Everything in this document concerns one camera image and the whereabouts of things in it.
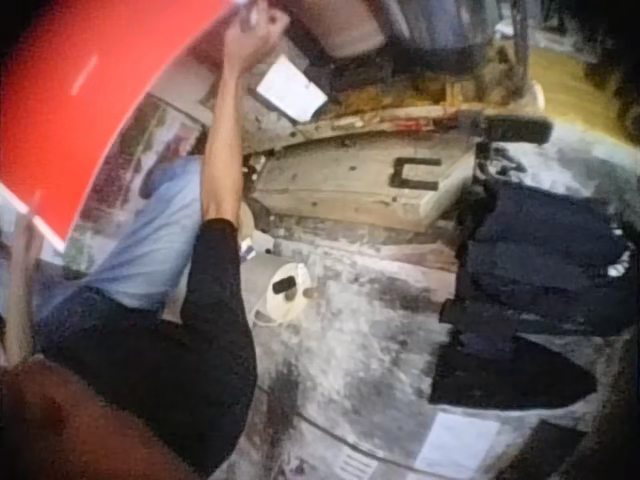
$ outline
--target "white sticker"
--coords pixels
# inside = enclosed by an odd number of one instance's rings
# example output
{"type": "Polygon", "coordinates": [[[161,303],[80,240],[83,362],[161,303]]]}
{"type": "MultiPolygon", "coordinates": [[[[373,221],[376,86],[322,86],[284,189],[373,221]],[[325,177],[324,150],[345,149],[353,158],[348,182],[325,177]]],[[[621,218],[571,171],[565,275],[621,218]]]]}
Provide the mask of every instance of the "white sticker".
{"type": "Polygon", "coordinates": [[[271,66],[257,91],[299,122],[308,122],[327,96],[284,55],[271,66]]]}
{"type": "Polygon", "coordinates": [[[500,423],[491,420],[439,413],[415,467],[450,478],[472,478],[499,428],[500,423]]]}
{"type": "Polygon", "coordinates": [[[344,447],[335,471],[342,480],[369,480],[377,466],[377,460],[344,447]]]}

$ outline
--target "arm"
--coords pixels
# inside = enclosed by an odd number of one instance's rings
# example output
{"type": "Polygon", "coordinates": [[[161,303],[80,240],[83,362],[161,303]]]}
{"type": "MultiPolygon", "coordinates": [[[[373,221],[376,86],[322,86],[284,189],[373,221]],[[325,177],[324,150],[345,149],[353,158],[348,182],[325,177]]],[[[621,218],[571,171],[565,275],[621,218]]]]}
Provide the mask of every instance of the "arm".
{"type": "Polygon", "coordinates": [[[289,18],[270,9],[266,0],[258,0],[255,9],[251,30],[243,31],[243,19],[237,17],[225,34],[224,66],[202,171],[204,223],[193,249],[180,314],[185,325],[214,330],[218,339],[224,337],[224,329],[231,329],[233,336],[239,325],[225,322],[224,317],[244,318],[236,231],[243,183],[240,79],[275,48],[289,23],[289,18]]]}
{"type": "Polygon", "coordinates": [[[238,112],[241,77],[275,48],[289,23],[289,18],[269,8],[266,0],[258,0],[255,9],[256,22],[251,30],[243,31],[242,18],[238,16],[225,34],[224,66],[202,169],[205,221],[225,218],[234,225],[238,223],[243,187],[238,112]]]}
{"type": "Polygon", "coordinates": [[[31,279],[35,262],[42,250],[43,237],[32,223],[30,214],[16,221],[11,248],[10,281],[4,347],[9,366],[33,353],[31,319],[31,279]]]}

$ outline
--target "black sleeve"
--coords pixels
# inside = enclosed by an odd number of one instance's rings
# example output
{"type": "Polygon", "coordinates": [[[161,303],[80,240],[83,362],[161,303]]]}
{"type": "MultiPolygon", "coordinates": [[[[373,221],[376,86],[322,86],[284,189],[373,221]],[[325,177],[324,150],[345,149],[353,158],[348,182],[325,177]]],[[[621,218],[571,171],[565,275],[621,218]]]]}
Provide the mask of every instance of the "black sleeve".
{"type": "Polygon", "coordinates": [[[185,327],[215,335],[236,322],[246,325],[237,229],[230,221],[216,218],[200,227],[180,316],[185,327]]]}

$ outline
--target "white cylinder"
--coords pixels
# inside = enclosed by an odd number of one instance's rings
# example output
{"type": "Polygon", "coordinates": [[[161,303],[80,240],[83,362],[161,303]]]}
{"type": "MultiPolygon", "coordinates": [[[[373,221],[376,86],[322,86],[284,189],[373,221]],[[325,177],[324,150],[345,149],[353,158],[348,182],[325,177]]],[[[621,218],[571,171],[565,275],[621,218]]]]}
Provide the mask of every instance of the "white cylinder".
{"type": "Polygon", "coordinates": [[[258,253],[240,267],[242,298],[251,324],[275,326],[296,318],[309,300],[303,292],[311,287],[307,268],[289,259],[258,253]],[[273,284],[287,277],[296,287],[276,294],[273,284]]]}

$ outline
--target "yellow surface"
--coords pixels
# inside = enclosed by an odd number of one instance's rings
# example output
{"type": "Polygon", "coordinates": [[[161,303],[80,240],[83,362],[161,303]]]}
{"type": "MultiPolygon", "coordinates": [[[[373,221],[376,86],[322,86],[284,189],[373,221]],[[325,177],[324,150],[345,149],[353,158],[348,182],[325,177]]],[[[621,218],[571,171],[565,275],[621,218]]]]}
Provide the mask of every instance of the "yellow surface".
{"type": "Polygon", "coordinates": [[[547,115],[630,144],[616,118],[617,101],[609,92],[600,91],[587,82],[583,62],[534,48],[529,66],[529,76],[544,90],[547,115]]]}

